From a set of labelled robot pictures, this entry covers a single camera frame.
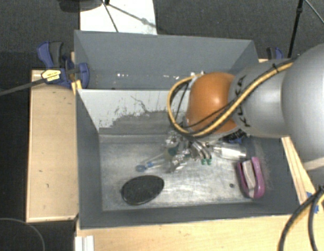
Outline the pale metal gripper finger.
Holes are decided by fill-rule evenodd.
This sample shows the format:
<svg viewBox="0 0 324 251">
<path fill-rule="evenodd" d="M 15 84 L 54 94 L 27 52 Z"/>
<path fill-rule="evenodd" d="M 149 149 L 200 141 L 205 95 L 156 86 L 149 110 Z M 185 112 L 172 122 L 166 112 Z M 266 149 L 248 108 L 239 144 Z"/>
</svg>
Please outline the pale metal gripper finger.
<svg viewBox="0 0 324 251">
<path fill-rule="evenodd" d="M 169 172 L 174 173 L 181 170 L 185 165 L 187 165 L 189 158 L 184 155 L 175 155 L 169 161 Z"/>
<path fill-rule="evenodd" d="M 162 166 L 166 164 L 170 160 L 170 154 L 167 152 L 164 152 L 155 158 L 153 158 L 151 161 L 148 162 L 148 166 Z"/>
</svg>

